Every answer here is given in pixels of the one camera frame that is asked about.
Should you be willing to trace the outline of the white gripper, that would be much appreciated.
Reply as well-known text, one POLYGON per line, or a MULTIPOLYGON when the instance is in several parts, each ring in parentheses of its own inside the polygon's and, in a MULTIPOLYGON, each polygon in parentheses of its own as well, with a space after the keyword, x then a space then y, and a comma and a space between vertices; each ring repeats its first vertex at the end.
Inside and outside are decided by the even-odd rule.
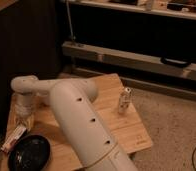
POLYGON ((27 129, 34 125, 35 103, 33 94, 18 94, 15 102, 15 122, 27 129))

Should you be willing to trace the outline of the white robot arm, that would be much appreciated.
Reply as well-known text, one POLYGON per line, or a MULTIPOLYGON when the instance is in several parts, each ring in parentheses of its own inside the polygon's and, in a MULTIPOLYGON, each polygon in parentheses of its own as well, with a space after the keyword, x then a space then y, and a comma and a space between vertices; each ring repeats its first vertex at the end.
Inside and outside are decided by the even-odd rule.
POLYGON ((98 96, 93 80, 20 76, 11 88, 19 95, 19 116, 30 115, 33 93, 48 94, 54 117, 85 171, 138 171, 92 105, 98 96))

